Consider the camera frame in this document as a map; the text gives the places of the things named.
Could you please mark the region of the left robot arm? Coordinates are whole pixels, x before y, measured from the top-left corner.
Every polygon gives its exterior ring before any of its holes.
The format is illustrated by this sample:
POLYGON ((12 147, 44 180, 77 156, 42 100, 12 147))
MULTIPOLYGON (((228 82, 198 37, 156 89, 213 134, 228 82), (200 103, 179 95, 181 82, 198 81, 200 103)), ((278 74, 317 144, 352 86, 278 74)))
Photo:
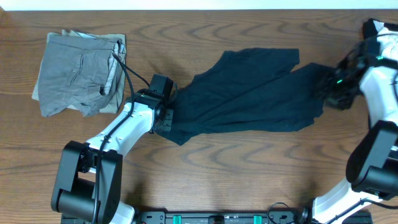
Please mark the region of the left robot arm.
POLYGON ((51 199, 62 223, 134 223, 136 210, 121 201, 123 159, 145 133, 172 116, 166 109, 171 92, 139 90, 102 132, 63 148, 51 199))

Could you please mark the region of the black and white garment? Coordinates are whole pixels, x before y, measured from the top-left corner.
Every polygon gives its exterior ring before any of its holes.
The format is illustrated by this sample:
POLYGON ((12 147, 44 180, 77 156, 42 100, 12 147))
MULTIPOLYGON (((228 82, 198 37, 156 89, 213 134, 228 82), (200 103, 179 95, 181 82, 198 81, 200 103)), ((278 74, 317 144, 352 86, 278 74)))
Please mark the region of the black and white garment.
POLYGON ((378 33, 383 29, 386 28, 389 31, 397 32, 397 24, 391 24, 387 22, 382 22, 376 19, 368 19, 362 28, 363 38, 367 39, 378 35, 378 33))

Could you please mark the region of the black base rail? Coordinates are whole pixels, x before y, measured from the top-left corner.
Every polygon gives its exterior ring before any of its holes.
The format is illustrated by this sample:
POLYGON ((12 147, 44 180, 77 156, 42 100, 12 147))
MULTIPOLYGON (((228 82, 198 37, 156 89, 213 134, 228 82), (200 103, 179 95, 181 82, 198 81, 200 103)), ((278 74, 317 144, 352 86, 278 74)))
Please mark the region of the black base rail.
POLYGON ((132 224, 269 224, 292 223, 293 212, 273 211, 270 213, 168 213, 142 212, 136 215, 132 224))

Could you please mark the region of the dark navy t-shirt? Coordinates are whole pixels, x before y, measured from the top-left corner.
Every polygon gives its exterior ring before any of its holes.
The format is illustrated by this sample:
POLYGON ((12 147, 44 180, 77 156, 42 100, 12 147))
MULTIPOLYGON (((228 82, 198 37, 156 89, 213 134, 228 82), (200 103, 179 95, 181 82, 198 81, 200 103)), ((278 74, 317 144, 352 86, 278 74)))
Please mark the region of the dark navy t-shirt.
POLYGON ((225 51, 209 70, 195 75, 170 104, 170 131, 158 135, 178 145, 199 134, 237 131, 294 132, 323 113, 315 96, 332 67, 300 63, 298 49, 225 51))

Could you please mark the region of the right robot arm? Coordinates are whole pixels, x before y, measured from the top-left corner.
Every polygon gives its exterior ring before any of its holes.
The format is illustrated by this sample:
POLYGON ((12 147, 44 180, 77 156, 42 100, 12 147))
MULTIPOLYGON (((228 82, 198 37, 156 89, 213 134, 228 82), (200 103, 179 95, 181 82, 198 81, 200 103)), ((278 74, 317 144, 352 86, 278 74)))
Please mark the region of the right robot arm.
POLYGON ((344 179, 312 200, 301 223, 361 223, 357 212, 368 205, 395 210, 386 201, 397 196, 397 31, 377 28, 323 77, 317 92, 340 109, 362 94, 369 131, 350 155, 344 179))

